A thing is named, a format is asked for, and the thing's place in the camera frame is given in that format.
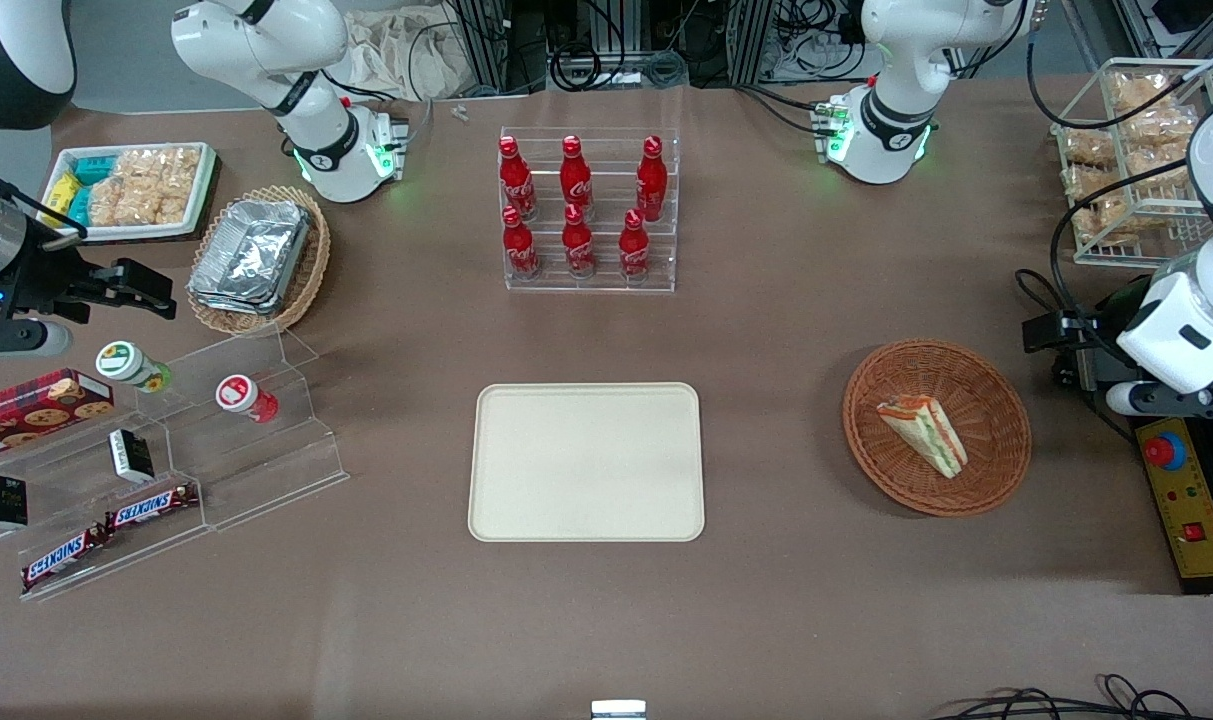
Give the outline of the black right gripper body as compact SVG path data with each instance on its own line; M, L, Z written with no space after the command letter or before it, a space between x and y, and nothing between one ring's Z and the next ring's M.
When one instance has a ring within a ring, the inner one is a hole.
M7 318L35 313L86 324L93 304L127 304L129 295L106 278L104 265L89 263L72 246L45 250L44 242L53 238L44 225L25 228L24 245L8 265Z

